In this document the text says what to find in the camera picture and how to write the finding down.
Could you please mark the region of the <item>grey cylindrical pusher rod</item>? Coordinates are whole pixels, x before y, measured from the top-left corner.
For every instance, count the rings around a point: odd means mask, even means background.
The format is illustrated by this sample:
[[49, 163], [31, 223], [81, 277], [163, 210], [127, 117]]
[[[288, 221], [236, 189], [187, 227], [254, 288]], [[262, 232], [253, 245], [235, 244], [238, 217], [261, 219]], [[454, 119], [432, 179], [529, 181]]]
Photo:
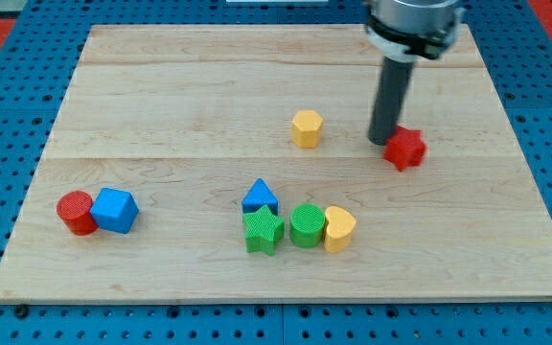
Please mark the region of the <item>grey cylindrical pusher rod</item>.
[[368, 128], [368, 139], [385, 146], [396, 131], [414, 62], [399, 62], [385, 57], [379, 74], [379, 85]]

